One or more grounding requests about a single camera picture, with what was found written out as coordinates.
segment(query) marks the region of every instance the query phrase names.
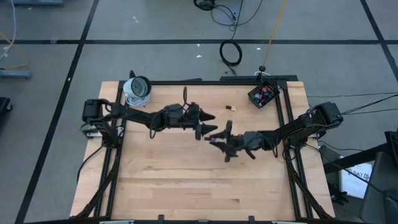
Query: wooden tabletop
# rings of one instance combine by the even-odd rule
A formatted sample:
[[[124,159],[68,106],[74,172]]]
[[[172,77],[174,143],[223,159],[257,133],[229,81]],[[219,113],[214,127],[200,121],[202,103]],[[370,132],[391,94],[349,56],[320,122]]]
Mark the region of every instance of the wooden tabletop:
[[[206,122],[218,125],[214,133],[222,131],[229,119],[233,120],[233,134],[279,128],[274,102],[259,110],[248,100],[247,93],[254,86],[187,87],[188,102],[194,101],[216,116]],[[153,86],[150,103],[139,109],[153,112],[182,103],[183,88]],[[296,118],[308,109],[307,97],[302,82],[288,82],[288,88]],[[118,82],[103,82],[99,98],[115,101],[117,90]],[[281,101],[287,121],[285,103]],[[238,111],[226,110],[226,105],[235,106]],[[318,146],[312,139],[308,143]],[[100,144],[100,138],[89,140],[85,157]],[[281,144],[278,149],[281,155]],[[104,152],[83,168],[71,215],[80,212],[96,192]],[[334,216],[319,152],[305,147],[301,153],[308,189],[326,212]],[[272,151],[262,150],[254,154],[256,160],[239,152],[238,158],[225,163],[224,154],[206,141],[195,140],[193,130],[166,129],[150,139],[144,125],[127,122],[112,219],[155,220],[163,214],[167,220],[247,220],[250,215],[256,220],[294,220],[282,156],[275,158]],[[304,217],[302,194],[297,189]],[[108,192],[104,194],[103,205],[107,201]]]

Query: small box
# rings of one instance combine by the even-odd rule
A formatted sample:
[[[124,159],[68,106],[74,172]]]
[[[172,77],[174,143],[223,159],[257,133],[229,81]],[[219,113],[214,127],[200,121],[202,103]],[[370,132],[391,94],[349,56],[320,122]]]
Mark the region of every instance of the small box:
[[[257,108],[262,108],[279,94],[279,90],[271,83],[264,81],[248,93],[249,100]]]

